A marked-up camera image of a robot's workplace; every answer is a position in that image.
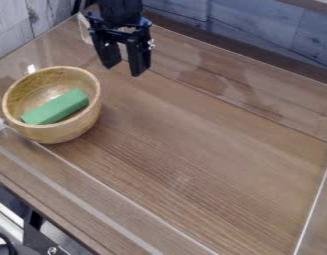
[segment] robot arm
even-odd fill
[[[99,13],[88,13],[91,36],[104,66],[109,69],[121,61],[119,43],[125,44],[132,76],[151,66],[153,39],[152,22],[143,14],[143,0],[97,0]],[[119,28],[133,28],[125,33]]]

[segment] bowl rim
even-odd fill
[[[89,105],[84,108],[84,110],[74,116],[72,116],[70,118],[68,118],[66,120],[61,121],[61,122],[57,122],[57,123],[53,123],[53,124],[44,124],[44,125],[36,125],[36,124],[26,124],[24,122],[21,122],[18,119],[16,119],[12,114],[9,113],[8,111],[8,97],[9,97],[9,94],[10,92],[13,91],[13,89],[18,86],[18,84],[26,79],[29,78],[30,76],[33,75],[37,75],[42,72],[46,72],[49,70],[53,70],[53,69],[69,69],[69,70],[76,70],[81,73],[84,73],[87,76],[91,77],[91,79],[93,80],[93,85],[97,89],[97,92],[93,96],[93,99],[91,100],[89,102]],[[101,93],[101,86],[100,86],[100,81],[99,79],[96,78],[96,76],[89,72],[87,71],[85,69],[81,69],[79,67],[72,67],[72,66],[53,66],[53,67],[49,67],[49,68],[42,68],[40,70],[37,70],[34,73],[32,74],[28,74],[25,75],[24,77],[21,77],[13,84],[12,86],[9,87],[9,89],[6,90],[5,94],[4,94],[4,98],[2,98],[2,112],[8,118],[8,120],[14,123],[16,125],[18,126],[22,126],[25,128],[53,128],[53,127],[57,127],[57,126],[61,126],[61,125],[66,125],[72,122],[74,122],[89,110],[91,108],[95,107],[96,103],[99,102],[99,98],[100,98],[100,93]]]

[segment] bowl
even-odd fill
[[[79,88],[89,98],[88,106],[54,124],[32,125],[20,116],[45,102]],[[42,144],[66,142],[84,134],[96,122],[101,109],[97,78],[76,67],[52,67],[21,78],[8,89],[2,111],[12,128],[29,140]]]

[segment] black cable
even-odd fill
[[[8,250],[9,250],[9,255],[17,255],[17,251],[16,251],[16,249],[13,247],[13,244],[12,244],[9,238],[2,233],[0,233],[0,238],[6,243],[6,247],[8,247]]]

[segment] wooden bowl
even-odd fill
[[[48,125],[30,125],[20,116],[58,97],[73,88],[80,88],[89,97],[89,105],[64,120]],[[100,114],[101,93],[96,77],[74,67],[52,67],[21,78],[8,89],[2,99],[2,111],[12,128],[28,139],[54,144],[77,138],[89,130]]]

